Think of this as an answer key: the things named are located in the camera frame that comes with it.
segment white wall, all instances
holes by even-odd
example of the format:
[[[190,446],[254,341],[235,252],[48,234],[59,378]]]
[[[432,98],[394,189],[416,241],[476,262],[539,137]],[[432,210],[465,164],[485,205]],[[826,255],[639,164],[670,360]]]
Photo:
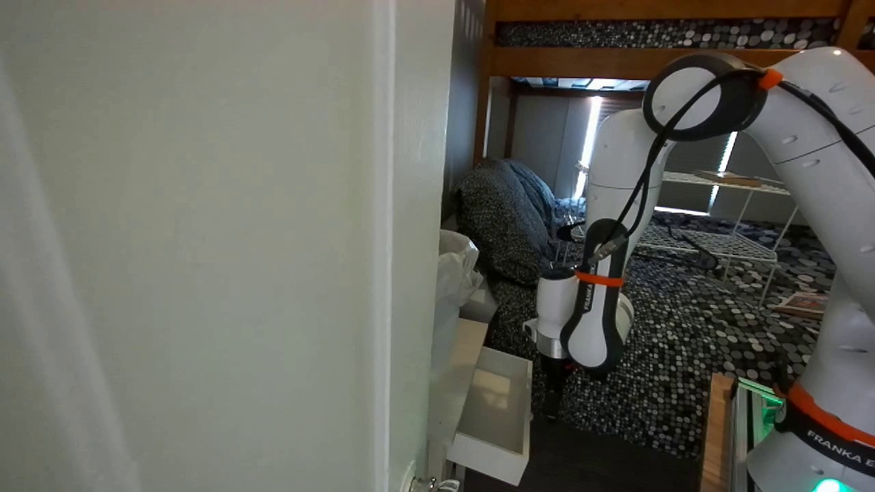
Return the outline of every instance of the white wall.
[[[610,98],[600,118],[633,100]],[[510,159],[535,169],[556,196],[572,196],[588,125],[588,98],[518,92],[514,103]]]
[[[502,77],[488,78],[485,159],[506,159],[510,140],[514,88]]]
[[[425,0],[0,3],[100,368],[64,383],[107,380],[130,488],[398,487],[422,449],[447,22]],[[15,349],[64,326],[19,323],[12,287],[0,488],[97,488],[52,363]]]

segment white box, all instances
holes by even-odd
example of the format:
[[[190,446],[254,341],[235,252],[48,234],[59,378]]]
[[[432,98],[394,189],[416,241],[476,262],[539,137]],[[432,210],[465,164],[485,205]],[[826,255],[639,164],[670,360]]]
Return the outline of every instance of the white box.
[[[484,348],[447,460],[518,487],[531,454],[531,360]]]

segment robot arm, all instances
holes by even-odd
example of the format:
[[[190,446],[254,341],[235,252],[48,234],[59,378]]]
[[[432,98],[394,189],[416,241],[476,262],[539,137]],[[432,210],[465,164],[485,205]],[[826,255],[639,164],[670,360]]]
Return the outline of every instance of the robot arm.
[[[639,113],[600,122],[588,185],[591,259],[569,287],[574,296],[563,292],[574,297],[566,319],[559,313],[563,323],[540,330],[581,367],[610,363],[632,326],[617,278],[649,218],[663,141],[747,132],[837,262],[816,349],[786,400],[786,416],[809,426],[770,435],[747,462],[766,492],[812,488],[823,475],[875,488],[872,100],[875,77],[842,48],[798,51],[775,70],[707,54],[670,65],[649,82]]]

